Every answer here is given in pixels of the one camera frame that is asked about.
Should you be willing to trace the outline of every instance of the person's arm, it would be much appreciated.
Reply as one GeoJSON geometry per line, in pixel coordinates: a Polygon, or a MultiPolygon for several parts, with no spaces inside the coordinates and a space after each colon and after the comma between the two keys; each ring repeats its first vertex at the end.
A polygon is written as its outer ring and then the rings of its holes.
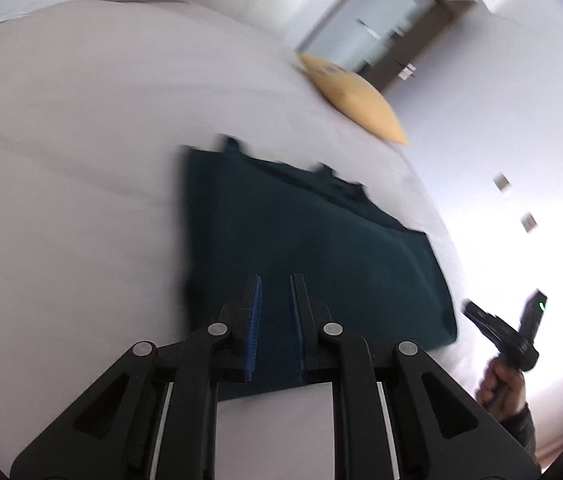
{"type": "Polygon", "coordinates": [[[495,396],[498,379],[508,384],[509,389],[492,415],[535,458],[535,425],[526,403],[526,381],[520,371],[504,365],[499,358],[492,359],[485,370],[484,380],[475,393],[475,399],[481,406],[491,401],[495,396]]]}

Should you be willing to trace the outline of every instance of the bed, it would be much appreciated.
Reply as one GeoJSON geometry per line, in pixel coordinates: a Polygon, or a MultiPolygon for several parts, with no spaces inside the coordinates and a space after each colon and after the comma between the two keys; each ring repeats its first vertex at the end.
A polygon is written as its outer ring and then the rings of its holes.
{"type": "MultiPolygon", "coordinates": [[[[295,54],[189,3],[65,0],[0,20],[0,468],[139,340],[187,327],[183,146],[321,162],[461,265],[405,156],[331,108],[295,54]]],[[[434,358],[466,389],[476,334],[434,358]]],[[[327,384],[220,403],[217,478],[329,479],[327,384]]]]}

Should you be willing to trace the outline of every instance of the yellow pillow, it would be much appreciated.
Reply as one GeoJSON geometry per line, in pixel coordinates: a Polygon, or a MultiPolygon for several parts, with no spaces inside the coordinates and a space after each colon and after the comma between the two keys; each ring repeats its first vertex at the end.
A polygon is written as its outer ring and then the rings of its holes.
{"type": "Polygon", "coordinates": [[[363,77],[310,54],[299,54],[311,83],[341,113],[371,134],[408,144],[395,113],[382,95],[363,77]]]}

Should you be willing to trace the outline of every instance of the folded green garment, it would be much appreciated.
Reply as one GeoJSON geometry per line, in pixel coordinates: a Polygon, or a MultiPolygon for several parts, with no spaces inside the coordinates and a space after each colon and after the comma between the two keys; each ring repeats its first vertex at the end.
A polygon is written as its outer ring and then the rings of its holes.
{"type": "Polygon", "coordinates": [[[381,211],[360,184],[328,167],[316,172],[251,158],[228,139],[223,153],[190,149],[185,167],[191,328],[262,277],[257,363],[248,384],[222,384],[220,398],[300,386],[289,278],[302,272],[311,298],[344,328],[367,338],[415,341],[426,350],[455,341],[444,276],[424,233],[381,211]]]}

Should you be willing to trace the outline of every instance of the black sleeve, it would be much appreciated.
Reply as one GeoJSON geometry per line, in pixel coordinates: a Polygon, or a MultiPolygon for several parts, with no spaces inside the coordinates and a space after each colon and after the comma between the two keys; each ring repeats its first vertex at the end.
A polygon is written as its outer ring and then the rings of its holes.
{"type": "Polygon", "coordinates": [[[532,415],[530,415],[530,409],[527,404],[517,415],[502,421],[501,425],[535,458],[537,449],[535,424],[532,421],[532,415]]]}

